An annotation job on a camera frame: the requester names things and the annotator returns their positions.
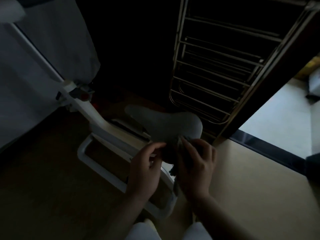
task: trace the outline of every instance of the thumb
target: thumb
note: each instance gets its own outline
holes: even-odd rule
[[[162,164],[161,157],[155,156],[155,158],[153,160],[153,164],[151,165],[151,169],[155,170],[155,171],[160,171],[161,164]]]

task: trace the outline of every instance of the gray saddle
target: gray saddle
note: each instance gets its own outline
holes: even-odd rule
[[[124,110],[147,130],[154,142],[171,142],[178,136],[196,139],[202,134],[201,120],[190,112],[161,113],[132,104],[127,105]]]

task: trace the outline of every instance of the drying rack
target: drying rack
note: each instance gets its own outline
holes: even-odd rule
[[[218,138],[318,11],[303,0],[181,0],[170,101]]]

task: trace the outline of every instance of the wooden floor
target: wooden floor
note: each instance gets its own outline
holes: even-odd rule
[[[89,133],[80,113],[60,108],[0,154],[0,239],[92,239],[106,223],[123,194],[77,158]],[[125,177],[128,167],[114,170]],[[162,239],[181,239],[190,222],[180,197],[155,225]]]

